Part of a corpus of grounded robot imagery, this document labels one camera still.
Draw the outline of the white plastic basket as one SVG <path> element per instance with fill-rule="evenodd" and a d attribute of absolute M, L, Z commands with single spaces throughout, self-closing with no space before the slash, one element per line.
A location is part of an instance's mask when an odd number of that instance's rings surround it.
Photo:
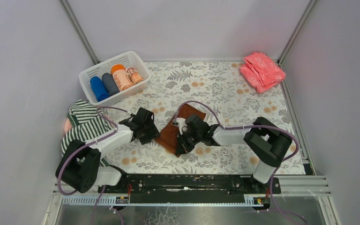
<path fill-rule="evenodd" d="M 145 89 L 150 72 L 134 51 L 128 51 L 82 71 L 80 85 L 94 106 L 112 106 Z"/>

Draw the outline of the pink towel under striped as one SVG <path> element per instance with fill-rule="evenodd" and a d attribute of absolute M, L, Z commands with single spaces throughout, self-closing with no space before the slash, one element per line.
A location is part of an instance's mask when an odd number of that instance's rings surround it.
<path fill-rule="evenodd" d="M 64 124 L 64 134 L 66 134 L 72 128 L 73 128 L 73 125 L 71 124 L 70 119 L 66 118 L 66 121 L 65 121 L 65 124 Z"/>

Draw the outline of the grey rolled towel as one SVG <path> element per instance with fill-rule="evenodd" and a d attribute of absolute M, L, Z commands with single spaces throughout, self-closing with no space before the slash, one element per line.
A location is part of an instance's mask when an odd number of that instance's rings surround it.
<path fill-rule="evenodd" d="M 120 92 L 117 84 L 114 81 L 114 78 L 109 73 L 104 73 L 101 78 L 103 85 L 109 94 L 109 96 L 113 96 L 115 94 L 118 94 Z"/>

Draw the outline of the beige patterned rolled towel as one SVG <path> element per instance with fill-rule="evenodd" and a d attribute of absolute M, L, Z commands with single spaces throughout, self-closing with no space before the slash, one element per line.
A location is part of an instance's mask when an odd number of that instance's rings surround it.
<path fill-rule="evenodd" d="M 135 67 L 128 67 L 126 69 L 128 77 L 133 85 L 139 84 L 144 81 L 143 77 L 140 75 L 139 71 Z"/>

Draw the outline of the brown towel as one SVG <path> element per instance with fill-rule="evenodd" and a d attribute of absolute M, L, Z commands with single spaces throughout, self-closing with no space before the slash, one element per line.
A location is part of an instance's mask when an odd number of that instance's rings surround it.
<path fill-rule="evenodd" d="M 188 118 L 189 116 L 196 114 L 201 119 L 205 119 L 206 113 L 197 110 L 196 108 L 190 106 L 189 104 L 183 105 L 178 113 L 178 118 Z M 159 145 L 165 148 L 168 152 L 174 154 L 176 157 L 185 154 L 185 152 L 177 153 L 177 134 L 179 133 L 179 128 L 172 124 L 174 118 L 171 118 L 170 122 L 161 130 L 160 136 L 155 139 Z"/>

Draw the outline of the blue rolled towel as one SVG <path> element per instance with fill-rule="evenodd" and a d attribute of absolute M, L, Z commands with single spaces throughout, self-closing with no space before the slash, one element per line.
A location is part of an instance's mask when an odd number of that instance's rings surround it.
<path fill-rule="evenodd" d="M 91 78 L 90 86 L 98 102 L 109 98 L 109 94 L 106 91 L 102 80 L 98 76 Z"/>

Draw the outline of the green white striped towel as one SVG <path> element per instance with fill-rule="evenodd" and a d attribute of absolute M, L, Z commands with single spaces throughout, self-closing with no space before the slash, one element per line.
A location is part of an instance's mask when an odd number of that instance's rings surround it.
<path fill-rule="evenodd" d="M 61 140 L 61 153 L 64 154 L 69 144 L 77 139 L 82 142 L 95 139 L 113 129 L 113 125 L 102 119 L 99 115 L 102 109 L 80 99 L 69 108 L 67 119 L 72 126 L 65 132 Z"/>

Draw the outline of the pink patterned folded towel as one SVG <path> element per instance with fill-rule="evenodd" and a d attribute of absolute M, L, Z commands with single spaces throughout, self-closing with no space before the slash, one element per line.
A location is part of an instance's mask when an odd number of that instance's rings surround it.
<path fill-rule="evenodd" d="M 254 52 L 243 58 L 240 72 L 246 81 L 261 94 L 281 83 L 285 72 L 270 57 L 261 52 Z"/>

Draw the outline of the orange rolled towel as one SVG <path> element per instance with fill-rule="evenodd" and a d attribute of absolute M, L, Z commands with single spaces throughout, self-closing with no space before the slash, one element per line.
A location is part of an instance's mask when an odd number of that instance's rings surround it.
<path fill-rule="evenodd" d="M 126 68 L 122 64 L 112 66 L 111 74 L 120 91 L 124 91 L 133 86 L 126 72 Z"/>

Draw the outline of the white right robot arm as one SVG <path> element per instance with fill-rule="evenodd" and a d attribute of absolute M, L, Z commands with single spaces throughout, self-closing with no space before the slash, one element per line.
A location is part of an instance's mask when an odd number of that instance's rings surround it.
<path fill-rule="evenodd" d="M 220 124 L 209 125 L 193 114 L 186 119 L 176 118 L 173 125 L 178 128 L 177 156 L 190 153 L 199 143 L 206 146 L 247 145 L 259 158 L 252 178 L 261 184 L 270 181 L 294 143 L 289 132 L 276 127 L 264 117 L 258 117 L 251 125 L 224 127 Z"/>

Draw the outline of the floral patterned table mat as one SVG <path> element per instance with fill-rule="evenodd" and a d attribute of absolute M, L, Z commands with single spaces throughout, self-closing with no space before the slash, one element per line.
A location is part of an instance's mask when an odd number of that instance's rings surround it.
<path fill-rule="evenodd" d="M 279 128 L 293 133 L 292 120 L 280 85 L 263 94 L 249 86 L 237 62 L 148 62 L 148 86 L 106 110 L 119 122 L 124 110 L 140 107 L 152 111 L 155 124 L 163 129 L 178 106 L 185 101 L 206 113 L 206 122 L 220 121 L 234 127 L 265 117 Z M 176 157 L 161 145 L 131 142 L 106 156 L 110 165 L 128 173 L 251 174 L 259 158 L 246 145 L 208 147 L 203 143 L 186 155 Z"/>

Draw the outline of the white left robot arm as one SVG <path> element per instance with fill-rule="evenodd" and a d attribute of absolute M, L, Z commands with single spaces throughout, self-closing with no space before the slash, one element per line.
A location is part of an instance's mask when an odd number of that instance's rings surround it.
<path fill-rule="evenodd" d="M 124 173 L 110 165 L 101 166 L 101 160 L 125 144 L 138 140 L 144 145 L 159 137 L 155 115 L 145 108 L 139 108 L 119 123 L 102 112 L 97 114 L 112 128 L 94 138 L 85 141 L 76 138 L 69 143 L 56 170 L 57 187 L 63 195 L 86 193 L 95 185 L 117 185 Z"/>

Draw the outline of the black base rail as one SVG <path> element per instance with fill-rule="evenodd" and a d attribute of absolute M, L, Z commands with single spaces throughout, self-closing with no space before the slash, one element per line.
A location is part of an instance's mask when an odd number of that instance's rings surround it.
<path fill-rule="evenodd" d="M 280 194 L 281 186 L 261 184 L 249 175 L 145 174 L 123 176 L 115 186 L 100 187 L 105 194 L 124 194 L 130 203 L 244 203 L 245 195 Z"/>

